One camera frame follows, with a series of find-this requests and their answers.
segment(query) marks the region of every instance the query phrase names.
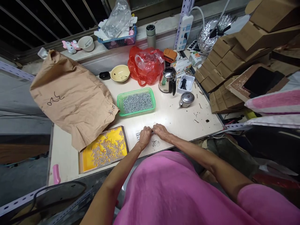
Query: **kettle handle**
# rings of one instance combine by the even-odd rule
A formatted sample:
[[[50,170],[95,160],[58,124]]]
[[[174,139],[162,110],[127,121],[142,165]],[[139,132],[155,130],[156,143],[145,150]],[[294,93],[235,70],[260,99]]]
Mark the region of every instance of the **kettle handle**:
[[[173,83],[173,96],[174,96],[176,92],[176,80],[174,80],[172,83]]]

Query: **person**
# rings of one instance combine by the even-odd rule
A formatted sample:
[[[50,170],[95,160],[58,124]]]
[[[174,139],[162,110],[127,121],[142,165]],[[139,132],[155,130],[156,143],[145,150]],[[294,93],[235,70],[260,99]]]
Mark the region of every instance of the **person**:
[[[156,124],[144,127],[140,140],[111,171],[81,225],[112,224],[118,194],[152,131],[210,171],[230,199],[203,181],[181,153],[163,151],[132,173],[114,224],[300,224],[298,208],[284,196],[254,184],[218,156]]]

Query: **brown paper bag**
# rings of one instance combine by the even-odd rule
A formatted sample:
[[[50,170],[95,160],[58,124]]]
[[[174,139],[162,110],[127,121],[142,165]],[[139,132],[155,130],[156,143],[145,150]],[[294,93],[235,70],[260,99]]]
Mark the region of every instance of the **brown paper bag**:
[[[79,152],[111,123],[119,109],[109,90],[79,63],[50,50],[30,87],[34,101]]]

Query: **pink handle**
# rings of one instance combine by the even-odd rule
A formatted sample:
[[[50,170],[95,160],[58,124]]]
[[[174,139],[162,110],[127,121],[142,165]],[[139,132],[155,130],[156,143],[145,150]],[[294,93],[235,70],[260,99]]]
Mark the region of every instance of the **pink handle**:
[[[60,177],[59,177],[59,171],[58,171],[58,164],[55,164],[52,169],[53,169],[54,184],[59,184]]]

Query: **small white box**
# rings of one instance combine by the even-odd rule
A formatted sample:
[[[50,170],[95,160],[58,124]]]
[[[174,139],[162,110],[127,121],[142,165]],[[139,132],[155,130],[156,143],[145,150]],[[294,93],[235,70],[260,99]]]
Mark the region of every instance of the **small white box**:
[[[186,57],[171,64],[171,67],[174,67],[176,70],[176,75],[188,71],[191,66],[191,62]]]
[[[191,55],[188,59],[191,62],[191,64],[195,67],[199,66],[202,61],[201,55],[196,51],[191,52]]]
[[[182,82],[183,79],[187,80],[187,83],[186,83],[187,89],[186,90],[180,88],[181,87],[181,82]],[[192,88],[193,88],[194,80],[195,80],[195,77],[183,75],[180,78],[179,82],[178,82],[178,87],[177,87],[177,91],[176,92],[180,93],[180,94],[183,94],[185,92],[191,92]]]

